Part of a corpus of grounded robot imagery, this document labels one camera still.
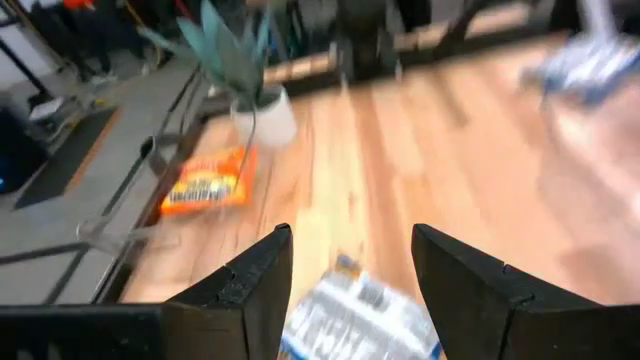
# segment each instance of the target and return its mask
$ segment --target orange snack bag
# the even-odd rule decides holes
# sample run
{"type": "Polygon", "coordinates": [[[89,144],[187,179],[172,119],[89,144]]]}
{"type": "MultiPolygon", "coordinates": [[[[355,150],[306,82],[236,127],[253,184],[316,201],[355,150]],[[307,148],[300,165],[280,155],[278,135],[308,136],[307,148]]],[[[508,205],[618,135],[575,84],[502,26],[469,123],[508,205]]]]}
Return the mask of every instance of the orange snack bag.
{"type": "Polygon", "coordinates": [[[246,205],[256,172],[257,154],[249,150],[244,169],[240,173],[245,148],[222,150],[209,156],[197,156],[184,163],[178,181],[162,201],[163,215],[246,205]]]}

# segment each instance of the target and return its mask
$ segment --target potted plant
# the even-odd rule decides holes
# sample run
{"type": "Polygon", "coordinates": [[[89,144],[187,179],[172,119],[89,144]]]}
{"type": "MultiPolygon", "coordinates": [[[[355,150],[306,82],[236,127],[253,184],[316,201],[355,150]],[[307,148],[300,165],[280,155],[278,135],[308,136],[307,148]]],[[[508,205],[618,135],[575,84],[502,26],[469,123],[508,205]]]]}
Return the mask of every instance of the potted plant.
{"type": "Polygon", "coordinates": [[[242,38],[236,39],[210,1],[202,0],[202,28],[188,19],[177,19],[191,49],[147,28],[139,32],[168,51],[197,58],[213,85],[232,95],[231,115],[240,136],[255,137],[261,145],[279,147],[293,139],[296,125],[285,89],[279,85],[264,86],[270,18],[267,7],[257,36],[251,26],[246,26],[242,38]]]}

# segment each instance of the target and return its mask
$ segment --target person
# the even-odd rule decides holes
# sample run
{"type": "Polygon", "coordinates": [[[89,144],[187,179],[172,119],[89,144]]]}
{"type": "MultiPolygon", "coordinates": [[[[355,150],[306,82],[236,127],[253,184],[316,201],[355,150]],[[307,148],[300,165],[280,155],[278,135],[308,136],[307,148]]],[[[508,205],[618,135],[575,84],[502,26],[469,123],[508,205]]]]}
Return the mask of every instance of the person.
{"type": "Polygon", "coordinates": [[[89,53],[100,63],[102,73],[94,77],[94,83],[116,79],[108,53],[109,44],[114,42],[125,46],[141,62],[143,75],[149,72],[144,42],[131,24],[118,18],[115,0],[64,0],[63,3],[86,40],[89,53]]]}

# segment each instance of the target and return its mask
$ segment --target wooden surface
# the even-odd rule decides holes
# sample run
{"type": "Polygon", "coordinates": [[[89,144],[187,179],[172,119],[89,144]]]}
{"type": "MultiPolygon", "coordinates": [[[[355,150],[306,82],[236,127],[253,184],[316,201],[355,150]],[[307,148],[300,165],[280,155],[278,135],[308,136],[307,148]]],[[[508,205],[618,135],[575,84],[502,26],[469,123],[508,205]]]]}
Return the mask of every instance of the wooden surface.
{"type": "MultiPolygon", "coordinates": [[[[288,222],[290,307],[339,253],[421,301],[410,254],[421,222],[598,302],[639,302],[637,221],[594,167],[608,161],[615,136],[629,136],[608,130],[602,140],[594,122],[619,114],[594,120],[558,106],[550,117],[536,91],[518,86],[523,67],[557,44],[537,40],[296,99],[297,138],[263,156],[252,205],[166,221],[155,241],[179,245],[150,247],[123,300],[165,300],[288,222]],[[588,148],[599,157],[581,155],[588,148]]],[[[628,139],[612,153],[640,155],[637,137],[628,139]]],[[[214,120],[195,153],[235,141],[229,119],[214,120]]]]}

